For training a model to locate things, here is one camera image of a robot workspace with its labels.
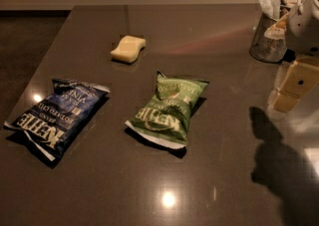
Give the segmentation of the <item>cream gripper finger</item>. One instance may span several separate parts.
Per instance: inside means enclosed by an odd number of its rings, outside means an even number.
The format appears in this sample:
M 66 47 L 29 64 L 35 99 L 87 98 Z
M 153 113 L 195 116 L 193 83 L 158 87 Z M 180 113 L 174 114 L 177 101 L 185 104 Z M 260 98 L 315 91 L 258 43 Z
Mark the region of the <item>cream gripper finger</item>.
M 297 98 L 276 93 L 272 99 L 271 106 L 276 111 L 288 113 L 292 111 L 299 102 L 300 100 Z

